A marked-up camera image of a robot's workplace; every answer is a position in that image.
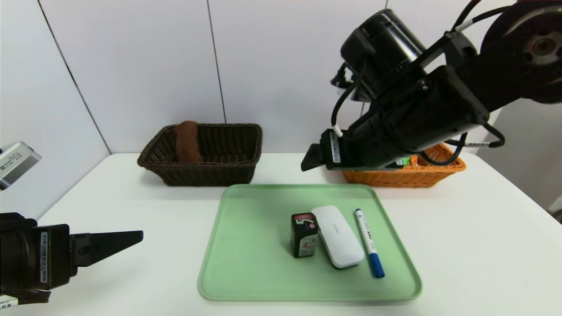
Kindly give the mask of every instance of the tabletop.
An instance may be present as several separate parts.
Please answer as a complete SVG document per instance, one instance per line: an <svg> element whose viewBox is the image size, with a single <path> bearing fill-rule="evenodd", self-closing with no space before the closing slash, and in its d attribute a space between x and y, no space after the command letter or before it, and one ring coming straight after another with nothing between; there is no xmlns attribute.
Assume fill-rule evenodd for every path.
<svg viewBox="0 0 562 316"><path fill-rule="evenodd" d="M422 280L405 303L212 302L197 290L225 188L167 187L138 154L103 160L39 221L71 233L144 230L144 240L79 268L48 304L2 316L560 315L562 225L479 157L433 188L375 188ZM300 171L303 154L262 154L252 183L343 183Z"/></svg>

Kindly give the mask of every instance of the whiteboard marker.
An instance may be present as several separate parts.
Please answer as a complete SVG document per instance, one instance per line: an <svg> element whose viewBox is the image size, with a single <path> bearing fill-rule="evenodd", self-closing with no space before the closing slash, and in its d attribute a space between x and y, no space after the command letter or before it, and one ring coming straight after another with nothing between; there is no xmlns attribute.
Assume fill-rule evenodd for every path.
<svg viewBox="0 0 562 316"><path fill-rule="evenodd" d="M377 250L375 248L375 243L373 242L373 238L371 238L371 231L369 230L369 226L367 226L365 214L363 214L363 211L361 209L356 209L355 216L357 217L357 221L359 222L359 229L361 230L363 241L365 242L365 246L367 246L371 270L373 271L375 278L383 278L383 265L380 263L379 255L377 254Z"/></svg>

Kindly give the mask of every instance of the white eyeglass case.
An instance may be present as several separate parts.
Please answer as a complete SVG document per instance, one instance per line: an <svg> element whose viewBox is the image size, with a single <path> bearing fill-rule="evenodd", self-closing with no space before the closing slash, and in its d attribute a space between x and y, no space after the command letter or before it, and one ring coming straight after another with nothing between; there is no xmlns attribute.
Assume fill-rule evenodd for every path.
<svg viewBox="0 0 562 316"><path fill-rule="evenodd" d="M344 269L363 261L365 251L337 207L317 207L312 213L316 216L320 238L334 267Z"/></svg>

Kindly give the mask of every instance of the light green plastic tray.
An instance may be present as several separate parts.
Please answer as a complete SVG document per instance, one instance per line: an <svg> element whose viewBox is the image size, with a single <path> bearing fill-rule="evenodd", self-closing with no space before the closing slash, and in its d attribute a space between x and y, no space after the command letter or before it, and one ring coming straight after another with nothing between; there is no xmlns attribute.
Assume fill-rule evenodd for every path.
<svg viewBox="0 0 562 316"><path fill-rule="evenodd" d="M368 256L355 267L335 269L321 243L314 256L292 256L291 215L326 205L339 208L362 245L353 212L363 210L384 278L373 277ZM421 279L376 194L360 184L227 188L198 286L203 297L216 301L401 301L422 291Z"/></svg>

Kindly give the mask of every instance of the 9-volt battery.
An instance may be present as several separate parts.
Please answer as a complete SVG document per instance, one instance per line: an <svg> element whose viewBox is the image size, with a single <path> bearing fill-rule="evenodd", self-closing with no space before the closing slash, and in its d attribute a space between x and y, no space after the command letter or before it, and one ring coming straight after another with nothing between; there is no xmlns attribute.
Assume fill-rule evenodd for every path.
<svg viewBox="0 0 562 316"><path fill-rule="evenodd" d="M291 249L295 258L314 254L318 243L318 222L313 213L291 215Z"/></svg>

